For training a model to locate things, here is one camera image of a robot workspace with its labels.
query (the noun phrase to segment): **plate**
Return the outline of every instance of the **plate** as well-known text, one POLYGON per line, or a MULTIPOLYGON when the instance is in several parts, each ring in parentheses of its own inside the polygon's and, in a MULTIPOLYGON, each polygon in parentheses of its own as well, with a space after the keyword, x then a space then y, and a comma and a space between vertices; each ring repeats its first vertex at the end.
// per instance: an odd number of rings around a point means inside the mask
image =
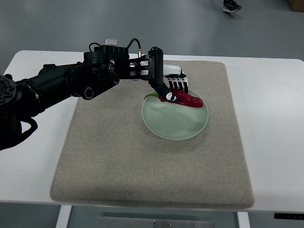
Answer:
MULTIPOLYGON (((189 94, 202 99, 191 90, 189 94)), ((206 102, 202 101, 202 108, 193 108, 148 96, 142 106, 142 119, 150 131, 161 138, 186 140, 199 134, 207 125, 209 112, 206 102)))

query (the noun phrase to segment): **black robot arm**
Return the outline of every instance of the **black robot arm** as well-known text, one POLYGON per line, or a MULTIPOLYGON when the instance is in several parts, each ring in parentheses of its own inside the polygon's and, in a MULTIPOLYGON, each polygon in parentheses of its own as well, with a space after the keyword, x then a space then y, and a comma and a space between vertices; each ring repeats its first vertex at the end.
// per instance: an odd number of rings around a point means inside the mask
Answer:
POLYGON ((170 92, 163 83, 163 53, 158 47, 130 59, 128 47, 98 45, 84 53, 83 63, 44 65, 37 76, 17 82, 11 75, 0 76, 0 150, 21 143, 37 129, 33 116, 71 96, 91 100, 120 79, 148 81, 163 98, 170 92), (31 128, 22 133, 21 122, 31 128))

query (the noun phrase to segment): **person's foot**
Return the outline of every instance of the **person's foot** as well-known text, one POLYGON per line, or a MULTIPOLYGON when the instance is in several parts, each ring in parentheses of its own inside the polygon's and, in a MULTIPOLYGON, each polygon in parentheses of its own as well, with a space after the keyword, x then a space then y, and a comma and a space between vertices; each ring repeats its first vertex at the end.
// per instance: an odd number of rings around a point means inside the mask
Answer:
POLYGON ((237 5, 237 3, 233 0, 224 2, 223 11, 226 13, 232 13, 235 11, 240 10, 242 7, 240 5, 237 5))

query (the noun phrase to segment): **cable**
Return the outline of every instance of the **cable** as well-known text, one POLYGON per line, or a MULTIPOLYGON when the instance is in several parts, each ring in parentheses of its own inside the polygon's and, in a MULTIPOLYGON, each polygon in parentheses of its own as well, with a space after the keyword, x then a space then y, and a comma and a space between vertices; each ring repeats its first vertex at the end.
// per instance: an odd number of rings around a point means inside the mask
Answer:
POLYGON ((131 46, 131 44, 132 44, 134 41, 137 42, 137 44, 138 44, 138 49, 142 49, 142 48, 141 48, 141 44, 139 43, 139 40, 136 39, 136 38, 134 38, 134 39, 132 39, 132 40, 130 41, 129 45, 127 46, 127 49, 129 49, 129 47, 131 46))
POLYGON ((91 46, 92 46, 92 45, 94 45, 94 44, 96 44, 96 45, 98 45, 98 46, 100 46, 100 47, 101 47, 101 45, 100 45, 100 44, 98 44, 98 43, 90 43, 90 45, 89 45, 90 52, 92 52, 92 50, 91 50, 91 46))

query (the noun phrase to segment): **chili pepper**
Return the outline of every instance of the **chili pepper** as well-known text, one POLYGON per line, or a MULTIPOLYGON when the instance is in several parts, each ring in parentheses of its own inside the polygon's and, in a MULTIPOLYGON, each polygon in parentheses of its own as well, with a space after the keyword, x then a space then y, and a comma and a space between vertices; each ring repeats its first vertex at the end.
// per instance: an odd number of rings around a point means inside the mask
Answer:
POLYGON ((184 105, 188 107, 194 107, 194 108, 201 108, 204 106, 203 101, 198 98, 191 96, 190 94, 186 93, 185 91, 181 89, 176 89, 176 88, 171 88, 170 91, 180 99, 178 102, 174 101, 167 101, 164 100, 161 96, 158 95, 158 98, 160 99, 161 102, 169 102, 169 103, 174 103, 174 104, 179 104, 179 105, 184 105))

